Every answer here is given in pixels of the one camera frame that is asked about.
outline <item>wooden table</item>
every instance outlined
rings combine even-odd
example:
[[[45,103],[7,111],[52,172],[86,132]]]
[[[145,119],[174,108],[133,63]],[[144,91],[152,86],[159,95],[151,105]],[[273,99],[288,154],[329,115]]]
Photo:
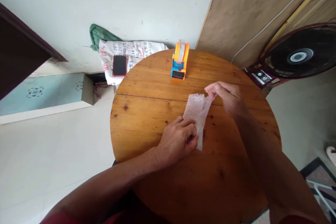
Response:
[[[269,141],[281,145],[273,112],[255,84],[237,67],[190,50],[185,80],[171,79],[174,50],[145,58],[127,74],[114,97],[111,139],[118,163],[156,146],[164,128],[183,115],[189,94],[224,81],[240,86],[243,99]],[[203,151],[194,150],[134,188],[156,214],[172,223],[241,223],[258,216],[266,199],[249,164],[233,119],[217,97],[204,127]]]

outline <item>tiled floor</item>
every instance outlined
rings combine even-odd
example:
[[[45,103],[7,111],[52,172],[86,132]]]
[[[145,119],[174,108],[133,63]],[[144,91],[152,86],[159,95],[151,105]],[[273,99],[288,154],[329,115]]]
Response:
[[[287,82],[267,96],[284,153],[301,169],[333,143],[336,71]],[[0,224],[36,224],[65,195],[110,167],[113,88],[88,108],[0,126]],[[255,223],[267,223],[268,213]]]
[[[36,224],[112,166],[113,87],[94,106],[0,126],[0,224]]]

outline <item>black phone screen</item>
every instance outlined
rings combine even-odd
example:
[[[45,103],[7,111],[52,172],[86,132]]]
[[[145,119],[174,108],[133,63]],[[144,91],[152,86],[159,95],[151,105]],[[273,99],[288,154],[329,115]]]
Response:
[[[113,57],[113,76],[126,75],[126,56],[116,55]]]

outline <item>white tissue paper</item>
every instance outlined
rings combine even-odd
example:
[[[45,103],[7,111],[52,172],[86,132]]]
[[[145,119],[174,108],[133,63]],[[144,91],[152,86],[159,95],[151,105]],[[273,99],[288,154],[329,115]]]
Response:
[[[147,58],[149,55],[167,50],[162,43],[155,43],[149,41],[104,41],[99,40],[99,55],[100,60],[105,71],[105,78],[107,84],[118,85],[123,80],[124,76],[113,76],[113,56],[125,55],[127,60],[126,72],[129,72],[133,66],[140,62],[140,60]]]
[[[204,94],[190,94],[188,102],[183,114],[183,118],[191,118],[196,121],[195,126],[197,129],[197,149],[200,151],[203,149],[203,128],[205,125],[205,120],[207,118],[210,105],[214,100],[208,97],[204,97]]]

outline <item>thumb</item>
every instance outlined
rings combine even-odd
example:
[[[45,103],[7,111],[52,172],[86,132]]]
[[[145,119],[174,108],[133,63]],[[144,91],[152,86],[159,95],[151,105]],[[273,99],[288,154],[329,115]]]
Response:
[[[186,146],[187,153],[190,153],[193,149],[196,149],[197,140],[198,140],[198,135],[195,135],[187,142],[187,146]]]
[[[216,93],[223,99],[223,100],[227,100],[231,98],[231,94],[229,92],[226,91],[225,88],[223,88],[221,85],[216,84],[215,85],[215,91]]]

